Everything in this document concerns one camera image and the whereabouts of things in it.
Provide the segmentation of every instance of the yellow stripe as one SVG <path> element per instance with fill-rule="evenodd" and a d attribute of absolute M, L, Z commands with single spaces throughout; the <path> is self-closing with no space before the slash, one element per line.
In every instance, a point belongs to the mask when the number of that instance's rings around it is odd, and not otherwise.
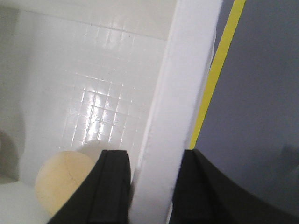
<path fill-rule="evenodd" d="M 214 60 L 212 62 L 212 66 L 208 75 L 208 79 L 206 82 L 206 88 L 204 90 L 204 95 L 201 101 L 201 105 L 199 108 L 199 113 L 197 116 L 197 120 L 195 123 L 195 128 L 192 134 L 190 148 L 194 148 L 198 135 L 200 133 L 202 123 L 205 119 L 207 109 L 212 99 L 212 95 L 217 84 L 219 75 L 221 73 L 221 69 L 223 67 L 225 58 L 228 53 L 229 46 L 232 42 L 235 29 L 238 25 L 242 10 L 244 8 L 246 0 L 235 0 L 230 11 L 228 21 L 225 25 L 221 41 L 217 48 Z"/>

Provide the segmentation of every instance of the gray wall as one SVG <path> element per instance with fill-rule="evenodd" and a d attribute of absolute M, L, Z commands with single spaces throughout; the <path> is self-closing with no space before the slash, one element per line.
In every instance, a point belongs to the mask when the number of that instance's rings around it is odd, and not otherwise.
<path fill-rule="evenodd" d="M 298 0 L 247 0 L 196 147 L 299 216 Z"/>

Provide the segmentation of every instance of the beige ball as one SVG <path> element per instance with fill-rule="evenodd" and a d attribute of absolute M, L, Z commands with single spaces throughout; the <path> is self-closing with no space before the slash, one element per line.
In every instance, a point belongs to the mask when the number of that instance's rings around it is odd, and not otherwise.
<path fill-rule="evenodd" d="M 74 151 L 60 152 L 46 161 L 35 184 L 41 205 L 52 216 L 55 215 L 88 176 L 94 164 L 87 155 Z"/>

